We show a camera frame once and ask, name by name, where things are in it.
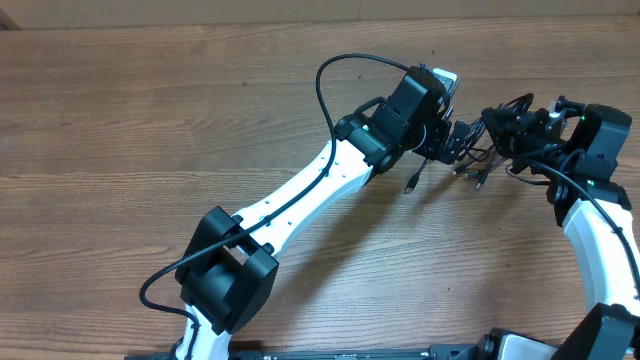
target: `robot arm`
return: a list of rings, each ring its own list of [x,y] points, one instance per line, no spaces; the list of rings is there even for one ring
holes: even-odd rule
[[[330,168],[328,176],[267,226],[251,233],[253,240],[260,247],[267,248],[269,250],[267,252],[270,252],[274,259],[279,260],[298,234],[320,216],[329,205],[360,190],[371,176],[373,167],[363,161],[364,154],[348,141],[338,141],[336,146],[334,165]],[[282,206],[293,194],[304,189],[327,165],[330,153],[331,142],[307,167],[274,193],[250,207],[239,210],[234,217],[240,221],[240,226],[245,229],[250,228],[262,220],[263,216],[271,214]],[[211,321],[198,310],[197,306],[187,305],[186,310],[194,314],[200,324],[197,339],[193,345],[193,359],[227,359],[231,334],[226,330],[216,334]],[[187,356],[191,337],[194,335],[192,325],[193,322],[188,320],[183,341],[175,351],[177,359],[182,360]]]
[[[616,224],[623,228],[636,264],[640,253],[631,228],[631,212],[620,205],[598,200]],[[596,304],[620,304],[631,314],[640,316],[638,292],[633,282],[626,253],[611,226],[589,201],[576,200],[562,224],[564,233],[576,252],[587,312]]]
[[[431,160],[452,163],[461,149],[459,137],[449,136],[448,108],[458,81],[441,69],[412,67],[389,99],[376,98],[345,116],[336,126],[335,158],[326,177],[306,195],[266,225],[234,245],[247,256],[244,264],[226,249],[178,268],[186,311],[197,318],[187,322],[182,342],[173,353],[179,360],[225,360],[231,334],[242,328],[264,305],[288,245],[331,204],[362,188],[389,170],[407,150]],[[377,105],[367,117],[365,110]],[[300,193],[327,167],[331,141],[302,171],[271,195],[229,216],[214,208],[200,221],[185,257],[242,229],[254,227]]]
[[[485,109],[482,116],[496,150],[514,160],[514,173],[530,167],[532,174],[549,179],[547,200],[576,252],[589,312],[558,349],[494,329],[492,354],[505,360],[622,359],[628,349],[640,345],[640,253],[629,199],[610,179],[631,117],[562,96],[550,111]],[[564,141],[560,136],[570,117],[580,121]]]

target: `black cable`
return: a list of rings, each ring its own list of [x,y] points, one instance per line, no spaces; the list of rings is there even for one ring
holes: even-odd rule
[[[491,166],[486,170],[486,171],[493,171],[495,168],[497,168],[498,166],[504,164],[504,162],[507,161],[506,157],[501,157],[500,159],[494,161]]]
[[[513,166],[513,163],[507,164],[507,166],[504,167],[504,171],[507,173],[507,175],[511,176],[514,179],[518,179],[523,183],[527,183],[529,185],[546,185],[546,186],[551,185],[551,181],[533,181],[533,180],[527,180],[525,178],[522,178],[511,172],[512,166]]]
[[[151,302],[147,299],[146,293],[147,290],[149,289],[149,287],[156,282],[158,279],[160,279],[161,277],[163,277],[164,275],[167,275],[168,273],[172,272],[173,270],[176,270],[177,268],[184,266],[186,264],[188,264],[189,262],[193,261],[194,259],[203,256],[205,254],[208,254],[218,248],[221,248],[222,246],[233,246],[234,242],[236,242],[237,240],[245,237],[246,235],[249,235],[250,233],[256,231],[257,229],[261,228],[262,226],[270,223],[274,218],[276,218],[278,215],[280,215],[281,213],[283,213],[285,210],[287,210],[289,207],[291,207],[293,204],[295,204],[296,202],[298,202],[300,199],[302,199],[305,195],[307,195],[320,181],[322,181],[322,179],[327,176],[327,174],[329,173],[329,169],[331,168],[331,165],[333,164],[333,161],[335,159],[336,156],[336,133],[335,133],[335,129],[333,127],[333,121],[331,120],[331,116],[329,115],[329,111],[327,110],[327,106],[324,103],[324,98],[322,97],[322,91],[320,90],[320,77],[322,75],[322,72],[324,71],[324,69],[329,66],[330,64],[342,60],[342,59],[369,59],[369,60],[374,60],[374,61],[378,61],[378,62],[382,62],[391,66],[395,66],[401,70],[404,71],[408,71],[409,68],[406,67],[405,65],[402,65],[400,63],[397,63],[395,61],[391,61],[379,56],[375,56],[375,55],[369,55],[369,54],[343,54],[343,55],[338,55],[335,57],[332,57],[331,59],[325,61],[322,65],[320,65],[320,67],[318,68],[318,71],[316,73],[316,95],[318,97],[318,103],[320,104],[320,108],[322,109],[322,113],[324,114],[325,120],[327,122],[327,126],[329,127],[329,132],[331,135],[331,154],[329,155],[329,161],[327,162],[327,166],[325,166],[322,171],[320,171],[320,174],[311,182],[311,184],[309,184],[306,188],[304,188],[300,193],[298,193],[296,196],[294,196],[291,200],[289,200],[288,202],[286,202],[284,205],[282,205],[281,207],[279,207],[277,210],[275,210],[273,213],[267,215],[264,217],[264,219],[262,219],[261,221],[259,221],[258,223],[256,223],[255,225],[249,227],[248,229],[245,229],[231,237],[228,237],[222,241],[219,241],[207,248],[204,248],[200,251],[197,251],[189,256],[186,256],[178,261],[175,261],[167,266],[165,266],[163,269],[161,269],[160,271],[156,272],[155,274],[151,275],[140,287],[140,291],[138,293],[138,296],[140,298],[140,302],[150,308],[150,309],[154,309],[154,310],[159,310],[159,311],[163,311],[163,312],[167,312],[167,313],[172,313],[172,314],[178,314],[178,315],[182,315],[185,316],[187,318],[189,318],[192,322],[193,322],[193,335],[191,337],[191,341],[189,342],[189,348],[187,350],[187,356],[185,357],[185,359],[189,360],[192,357],[192,350],[193,350],[193,346],[195,344],[195,339],[196,336],[198,334],[198,329],[200,327],[200,323],[198,321],[198,318],[187,312],[186,310],[182,310],[182,309],[178,309],[178,308],[174,308],[174,307],[170,307],[170,306],[165,306],[165,305],[160,305],[160,304],[156,304],[154,302]]]
[[[561,173],[564,174],[565,166],[567,166],[567,164],[569,164],[569,161],[571,161],[571,159],[573,159],[576,155],[579,155],[579,154],[584,154],[584,149],[575,149],[569,155],[567,155],[567,157],[564,158],[564,160],[562,161],[562,163],[558,167],[558,171],[560,171]]]
[[[567,146],[566,143],[557,144],[557,145],[549,146],[547,148],[543,148],[543,149],[536,150],[536,151],[529,151],[529,152],[521,153],[521,154],[509,154],[507,156],[512,157],[512,158],[515,158],[515,157],[529,157],[529,156],[533,156],[533,155],[546,154],[548,152],[560,150],[560,149],[563,149],[565,146]]]
[[[416,171],[416,173],[413,174],[411,179],[409,179],[407,186],[404,188],[405,194],[411,194],[413,192],[413,189],[416,188],[416,185],[418,185],[418,181],[420,181],[420,173],[422,173],[422,170],[424,170],[424,167],[427,166],[428,163],[429,163],[429,159],[424,159],[418,171]]]
[[[545,165],[539,161],[531,160],[525,157],[518,157],[517,160],[524,161],[528,163],[529,166],[535,166],[535,167],[544,169],[558,176],[562,180],[566,181],[569,185],[571,185],[574,189],[578,190],[578,192],[580,192],[582,196],[584,196],[587,200],[591,202],[591,204],[593,204],[593,206],[596,208],[596,210],[598,210],[600,215],[602,215],[604,220],[609,224],[609,226],[611,226],[611,229],[613,229],[613,232],[616,235],[618,235],[618,238],[622,243],[622,247],[624,248],[624,252],[627,255],[627,261],[629,262],[629,267],[631,268],[631,275],[633,277],[633,282],[636,286],[636,292],[638,293],[638,295],[640,295],[640,272],[638,271],[638,265],[636,263],[635,257],[633,256],[633,251],[631,250],[631,246],[627,242],[627,239],[624,236],[622,228],[616,225],[615,221],[613,221],[613,219],[609,216],[609,214],[607,214],[607,212],[602,208],[602,206],[598,204],[596,199],[593,196],[591,196],[591,194],[589,194],[587,190],[583,189],[582,186],[578,185],[578,183],[573,181],[570,177],[552,168],[551,166]]]
[[[379,105],[382,104],[384,102],[386,102],[387,99],[382,97],[382,96],[378,96],[377,98],[371,99],[369,101],[367,101],[366,103],[358,106],[356,108],[356,111],[353,112],[353,115],[360,115],[363,112],[367,111],[369,108],[375,106],[375,105]]]
[[[512,112],[525,112],[529,109],[529,106],[531,106],[532,103],[533,103],[533,94],[528,93],[520,97],[517,97],[504,105],[503,104],[498,105],[498,109],[510,110]],[[464,142],[462,144],[464,151],[457,158],[458,161],[462,161],[464,160],[465,157],[469,157],[471,161],[468,164],[466,164],[466,166],[461,166],[460,168],[466,168],[475,162],[483,162],[489,158],[491,150],[495,148],[495,145],[491,145],[488,149],[478,149],[474,147],[478,143],[478,141],[480,141],[480,139],[482,138],[486,130],[487,130],[486,123],[484,121],[484,118],[482,117],[479,117],[478,119],[474,120],[471,123],[469,127],[469,133],[465,137]],[[481,154],[476,156],[476,155],[473,155],[471,151],[477,151],[477,152],[480,152]],[[496,167],[492,165],[489,168],[487,168],[487,170],[492,171],[495,168]]]

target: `cable bundle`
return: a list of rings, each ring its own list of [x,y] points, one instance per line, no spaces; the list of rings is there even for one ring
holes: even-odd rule
[[[528,93],[519,98],[513,99],[509,101],[507,104],[498,106],[500,110],[510,110],[514,113],[526,112],[529,110],[529,107],[533,103],[533,94]],[[498,155],[495,150],[495,145],[491,145],[486,149],[477,148],[476,144],[480,141],[482,136],[487,130],[487,126],[485,120],[482,117],[477,118],[471,123],[469,133],[464,139],[463,151],[458,156],[458,161],[464,161],[466,158],[470,160],[459,165],[457,168],[453,170],[453,175],[460,175],[464,173],[465,179],[478,179],[476,183],[476,189],[480,190],[484,185],[485,181],[487,181],[487,177],[489,174],[495,170],[498,166],[504,164],[507,161],[506,157]],[[484,163],[488,159],[491,159],[488,166],[484,169],[473,170],[470,172],[465,172],[467,168],[475,163]],[[510,176],[514,176],[518,178],[516,175],[507,171]]]

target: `black plastic bracket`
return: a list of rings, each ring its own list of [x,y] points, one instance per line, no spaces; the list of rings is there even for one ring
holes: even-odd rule
[[[551,360],[622,359],[631,347],[638,318],[622,305],[597,304]]]
[[[184,256],[241,230],[236,220],[215,207],[200,220]],[[278,271],[278,262],[250,236],[237,245],[248,256],[244,264],[220,247],[176,271],[180,297],[198,308],[216,334],[233,334],[255,316],[269,298]]]
[[[563,172],[595,199],[631,209],[625,190],[610,181],[618,166],[616,157],[629,134],[631,116],[605,105],[580,104],[561,96],[556,102],[557,115],[545,109],[514,113],[505,109],[482,111],[487,130],[500,155],[514,159],[511,172],[518,174],[529,167],[519,156],[530,154],[539,161]],[[567,117],[579,117],[568,141],[561,139]],[[555,150],[545,152],[545,148]],[[554,206],[556,223],[562,223],[577,199],[583,195],[552,172],[532,168],[549,178],[547,200]]]
[[[364,161],[374,168],[372,176],[389,170],[408,150],[452,164],[469,132],[469,125],[456,122],[449,137],[451,122],[438,111],[453,90],[455,83],[447,88],[426,67],[413,66],[389,99],[372,99],[340,119],[337,138],[365,155]],[[363,114],[374,105],[378,107],[371,117]]]

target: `robotic arm link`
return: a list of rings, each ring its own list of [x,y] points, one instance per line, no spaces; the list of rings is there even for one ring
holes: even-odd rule
[[[332,62],[346,58],[381,61],[406,74],[389,98],[372,99],[343,117],[334,128],[320,92],[320,75]],[[482,183],[489,171],[509,158],[513,163],[509,165],[511,171],[508,167],[506,170],[512,176],[517,177],[527,167],[532,174],[546,176],[547,199],[554,205],[557,223],[576,251],[589,314],[558,348],[494,328],[475,345],[369,352],[367,358],[621,359],[628,349],[640,346],[640,253],[633,238],[626,192],[610,181],[631,118],[611,107],[584,105],[564,97],[553,102],[549,111],[529,112],[533,94],[528,94],[519,98],[526,99],[524,102],[516,99],[498,109],[483,110],[481,118],[471,126],[460,121],[452,125],[449,117],[453,107],[449,102],[457,86],[457,76],[448,71],[424,65],[407,68],[372,55],[346,54],[325,62],[318,70],[316,90],[331,140],[307,167],[271,195],[233,216],[216,207],[201,219],[184,257],[154,274],[140,290],[146,306],[188,318],[184,337],[170,353],[125,359],[228,359],[231,334],[246,325],[266,303],[278,260],[291,241],[331,204],[391,169],[407,151],[424,157],[424,163],[410,180],[406,193],[416,186],[429,160],[452,164],[468,155],[472,162],[480,162],[489,158],[491,150],[494,157],[500,155],[501,159],[483,173]],[[373,115],[366,116],[364,111],[374,106]],[[571,117],[580,118],[580,122],[565,141],[561,135]],[[473,148],[485,129],[493,145],[487,150]],[[486,156],[476,158],[471,150],[483,151]],[[469,164],[456,170],[466,169]],[[244,263],[234,258],[227,247],[237,247],[246,256]],[[186,303],[185,310],[154,304],[145,296],[155,280],[173,270],[182,285],[180,296]],[[232,354],[240,360],[341,356],[346,355],[256,351]],[[352,357],[356,359],[346,360],[358,360],[357,356]]]

